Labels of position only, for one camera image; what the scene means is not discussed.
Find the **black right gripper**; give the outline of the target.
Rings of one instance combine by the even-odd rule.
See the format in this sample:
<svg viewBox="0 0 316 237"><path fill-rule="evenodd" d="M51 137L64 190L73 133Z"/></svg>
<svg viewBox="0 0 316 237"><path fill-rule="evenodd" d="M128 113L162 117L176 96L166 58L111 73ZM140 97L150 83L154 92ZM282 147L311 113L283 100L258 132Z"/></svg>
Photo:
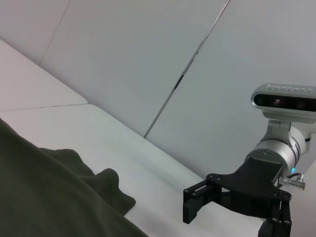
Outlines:
<svg viewBox="0 0 316 237"><path fill-rule="evenodd" d="M183 222L191 223L199 210L215 202L231 211L263 219L259 237L289 237L291 194L274 185L282 165L247 159L232 174L209 174L183 191Z"/></svg>

